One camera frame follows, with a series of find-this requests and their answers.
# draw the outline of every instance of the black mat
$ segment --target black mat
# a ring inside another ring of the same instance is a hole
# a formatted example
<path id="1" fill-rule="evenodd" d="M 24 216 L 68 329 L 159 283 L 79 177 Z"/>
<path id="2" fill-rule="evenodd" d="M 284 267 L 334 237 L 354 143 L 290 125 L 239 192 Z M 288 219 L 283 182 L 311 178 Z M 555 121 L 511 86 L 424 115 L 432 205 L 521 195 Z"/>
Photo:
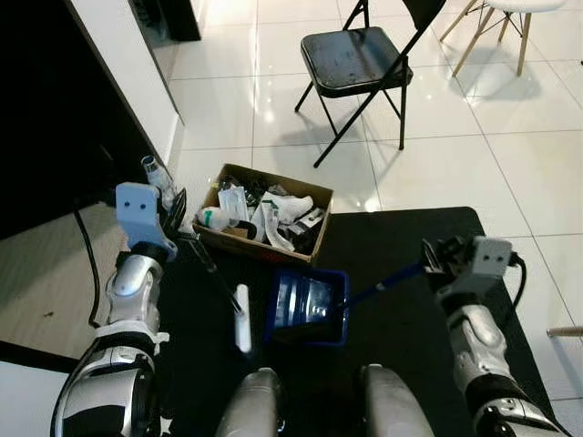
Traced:
<path id="1" fill-rule="evenodd" d="M 358 293 L 419 258 L 421 239 L 482 235 L 470 208 L 443 208 L 331 218 L 318 267 L 341 269 Z M 271 366 L 285 386 L 289 436 L 364 435 L 360 397 L 353 383 L 362 365 L 378 362 L 397 371 L 417 396 L 436 437 L 473 436 L 465 402 L 454 386 L 453 356 L 445 317 L 425 281 L 412 279 L 351 313 L 343 348 L 274 349 L 262 342 L 276 266 L 212 250 L 225 277 L 250 285 L 254 354 L 245 359 L 233 344 L 232 313 L 186 248 L 167 268 L 159 302 L 171 343 L 160 354 L 167 402 L 175 409 L 177 436 L 212 436 L 240 380 Z M 486 304 L 497 322 L 510 305 L 504 285 Z M 547 394 L 516 318 L 505 329 L 507 359 L 525 392 L 550 417 Z"/>

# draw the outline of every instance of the blue basket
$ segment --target blue basket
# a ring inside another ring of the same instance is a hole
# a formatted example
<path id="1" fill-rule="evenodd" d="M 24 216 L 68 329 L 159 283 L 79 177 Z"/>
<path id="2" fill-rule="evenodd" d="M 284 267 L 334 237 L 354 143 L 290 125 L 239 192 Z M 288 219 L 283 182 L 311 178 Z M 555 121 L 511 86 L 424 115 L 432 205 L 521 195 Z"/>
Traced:
<path id="1" fill-rule="evenodd" d="M 343 346 L 348 331 L 348 307 L 338 310 L 350 296 L 348 275 L 336 270 L 290 270 L 275 272 L 268 309 L 265 341 L 272 340 L 277 329 L 327 322 L 333 340 L 302 341 L 312 346 Z"/>

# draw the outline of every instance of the black cable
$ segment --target black cable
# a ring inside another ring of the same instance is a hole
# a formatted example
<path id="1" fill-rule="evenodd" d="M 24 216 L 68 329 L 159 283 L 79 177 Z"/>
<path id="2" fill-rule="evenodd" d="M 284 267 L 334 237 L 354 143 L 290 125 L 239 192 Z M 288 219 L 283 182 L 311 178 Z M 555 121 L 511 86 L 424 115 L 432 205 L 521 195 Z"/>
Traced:
<path id="1" fill-rule="evenodd" d="M 89 256 L 89 263 L 91 264 L 91 272 L 93 273 L 93 306 L 91 307 L 91 313 L 89 314 L 89 326 L 93 328 L 99 328 L 99 324 L 95 321 L 95 317 L 97 316 L 97 308 L 99 306 L 99 295 L 100 295 L 100 287 L 99 287 L 99 272 L 97 270 L 97 264 L 95 262 L 95 256 L 93 255 L 93 249 L 91 248 L 91 240 L 89 239 L 89 234 L 87 234 L 87 229 L 85 228 L 85 224 L 83 223 L 83 219 L 81 218 L 81 214 L 79 214 L 79 210 L 77 207 L 73 208 L 73 214 L 75 215 L 75 220 L 79 225 L 79 229 L 81 230 L 81 235 L 83 236 L 83 241 L 85 242 L 85 247 L 87 249 L 87 255 Z"/>
<path id="2" fill-rule="evenodd" d="M 522 299 L 522 294 L 525 291 L 525 286 L 527 285 L 527 264 L 525 261 L 518 256 L 516 252 L 513 253 L 513 257 L 511 258 L 511 265 L 512 261 L 516 263 L 516 265 L 520 266 L 520 286 L 518 287 L 517 296 L 514 298 L 512 302 L 512 311 L 516 312 L 518 303 Z"/>
<path id="3" fill-rule="evenodd" d="M 510 262 L 508 262 L 508 265 L 510 267 L 516 266 L 520 267 L 520 285 L 518 286 L 518 293 L 514 297 L 514 300 L 512 302 L 512 309 L 508 310 L 506 316 L 504 317 L 504 321 L 502 322 L 503 327 L 505 327 L 506 324 L 510 321 L 510 317 L 512 316 L 512 314 L 517 313 L 518 304 L 522 299 L 522 295 L 525 291 L 525 286 L 527 285 L 527 264 L 522 258 L 518 256 L 516 252 L 512 252 L 512 255 L 510 256 Z"/>

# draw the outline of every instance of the robot leg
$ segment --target robot leg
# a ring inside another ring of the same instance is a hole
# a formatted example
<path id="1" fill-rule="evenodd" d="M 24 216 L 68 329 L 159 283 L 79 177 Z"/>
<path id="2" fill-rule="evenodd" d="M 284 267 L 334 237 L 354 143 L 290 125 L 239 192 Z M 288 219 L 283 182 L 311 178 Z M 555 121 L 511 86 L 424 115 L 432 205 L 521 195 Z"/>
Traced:
<path id="1" fill-rule="evenodd" d="M 417 399 L 394 371 L 380 364 L 362 370 L 370 437 L 434 437 Z"/>
<path id="2" fill-rule="evenodd" d="M 276 437 L 280 382 L 275 371 L 259 369 L 235 392 L 215 437 Z"/>

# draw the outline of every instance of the cardboard box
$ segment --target cardboard box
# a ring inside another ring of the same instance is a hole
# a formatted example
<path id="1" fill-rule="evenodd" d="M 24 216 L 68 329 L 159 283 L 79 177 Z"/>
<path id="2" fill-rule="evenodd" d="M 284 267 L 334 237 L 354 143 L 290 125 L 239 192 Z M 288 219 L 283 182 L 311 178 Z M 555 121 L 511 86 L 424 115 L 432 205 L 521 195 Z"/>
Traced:
<path id="1" fill-rule="evenodd" d="M 227 175 L 234 176 L 243 185 L 246 185 L 246 183 L 249 183 L 254 179 L 259 179 L 268 186 L 280 184 L 291 195 L 298 198 L 312 196 L 314 206 L 322 208 L 326 211 L 322 220 L 320 235 L 318 235 L 316 244 L 310 255 L 303 255 L 301 253 L 276 249 L 269 244 L 258 243 L 257 241 L 253 241 L 251 239 L 244 239 L 235 235 L 226 234 L 217 230 L 205 228 L 195 223 L 194 229 L 200 233 L 202 241 L 205 244 L 215 248 L 224 249 L 228 252 L 241 255 L 247 255 L 257 259 L 264 259 L 269 262 L 285 262 L 304 265 L 313 264 L 320 250 L 322 238 L 328 225 L 333 191 L 328 188 L 318 187 L 317 185 L 307 184 L 299 180 L 272 175 L 270 173 L 253 170 L 251 168 L 235 166 L 234 164 L 225 164 L 217 176 L 216 181 L 220 181 Z M 217 184 L 213 185 L 215 187 L 211 186 L 210 191 L 207 193 L 207 197 L 204 200 L 203 208 L 217 207 L 219 205 L 219 197 L 217 196 L 219 190 L 216 187 Z"/>

